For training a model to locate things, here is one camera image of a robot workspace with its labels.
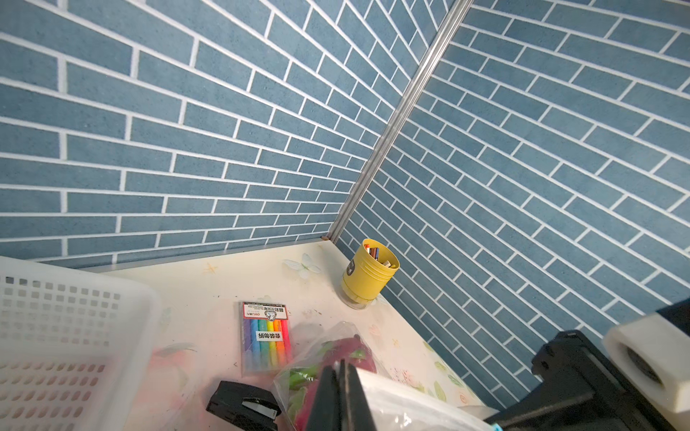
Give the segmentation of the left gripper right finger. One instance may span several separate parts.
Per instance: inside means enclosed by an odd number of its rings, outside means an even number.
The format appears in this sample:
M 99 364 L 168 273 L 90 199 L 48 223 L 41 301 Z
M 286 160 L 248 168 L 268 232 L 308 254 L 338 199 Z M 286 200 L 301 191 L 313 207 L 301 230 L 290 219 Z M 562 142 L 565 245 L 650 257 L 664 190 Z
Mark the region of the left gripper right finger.
M 344 360 L 338 367 L 338 429 L 376 431 L 376 425 L 359 379 L 358 369 Z

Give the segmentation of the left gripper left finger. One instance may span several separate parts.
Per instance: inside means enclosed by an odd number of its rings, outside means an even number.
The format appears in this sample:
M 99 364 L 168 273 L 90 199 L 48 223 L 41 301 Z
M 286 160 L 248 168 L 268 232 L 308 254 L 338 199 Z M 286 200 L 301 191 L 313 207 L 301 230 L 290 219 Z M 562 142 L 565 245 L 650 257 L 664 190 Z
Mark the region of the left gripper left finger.
M 305 430 L 339 431 L 340 429 L 340 383 L 336 369 L 333 366 L 326 366 L 319 378 L 319 385 Z

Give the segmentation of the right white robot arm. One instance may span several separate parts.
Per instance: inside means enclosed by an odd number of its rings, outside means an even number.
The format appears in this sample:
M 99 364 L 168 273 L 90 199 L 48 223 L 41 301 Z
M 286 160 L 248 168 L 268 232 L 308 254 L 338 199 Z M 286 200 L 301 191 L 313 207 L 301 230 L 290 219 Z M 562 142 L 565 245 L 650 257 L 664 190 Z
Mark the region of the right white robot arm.
M 689 302 L 611 328 L 597 348 L 558 333 L 532 360 L 542 382 L 487 423 L 499 430 L 687 430 Z

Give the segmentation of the pink dragon fruit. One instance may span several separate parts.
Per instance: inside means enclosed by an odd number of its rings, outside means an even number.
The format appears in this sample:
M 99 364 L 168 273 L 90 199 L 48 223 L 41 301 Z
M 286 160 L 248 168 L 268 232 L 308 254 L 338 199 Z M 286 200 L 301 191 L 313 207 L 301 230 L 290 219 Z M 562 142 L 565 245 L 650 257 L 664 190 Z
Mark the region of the pink dragon fruit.
M 377 373 L 374 354 L 359 335 L 318 342 L 303 364 L 287 370 L 287 414 L 295 430 L 307 429 L 322 378 L 341 362 Z

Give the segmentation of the clear zip-top bag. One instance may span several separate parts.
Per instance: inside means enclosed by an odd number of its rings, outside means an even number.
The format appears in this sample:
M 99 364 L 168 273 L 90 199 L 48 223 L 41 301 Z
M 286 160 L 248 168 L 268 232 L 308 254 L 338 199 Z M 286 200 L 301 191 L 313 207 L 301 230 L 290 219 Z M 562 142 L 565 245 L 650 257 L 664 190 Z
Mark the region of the clear zip-top bag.
M 303 364 L 318 342 L 360 335 L 352 323 L 341 321 L 320 335 L 275 377 L 271 391 L 295 430 L 287 413 L 288 375 L 291 366 Z M 377 430 L 491 430 L 485 422 L 492 409 L 481 404 L 473 391 L 424 342 L 395 344 L 393 359 L 409 359 L 413 366 L 395 366 L 377 357 L 377 373 L 358 368 L 368 406 Z

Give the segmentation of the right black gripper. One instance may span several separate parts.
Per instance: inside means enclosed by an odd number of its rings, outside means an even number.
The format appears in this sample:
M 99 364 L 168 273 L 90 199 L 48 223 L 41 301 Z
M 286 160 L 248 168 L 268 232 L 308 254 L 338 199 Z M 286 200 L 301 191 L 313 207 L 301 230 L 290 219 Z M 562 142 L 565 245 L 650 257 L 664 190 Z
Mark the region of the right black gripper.
M 502 430 L 672 430 L 674 427 L 578 330 L 532 360 L 541 384 L 485 421 Z

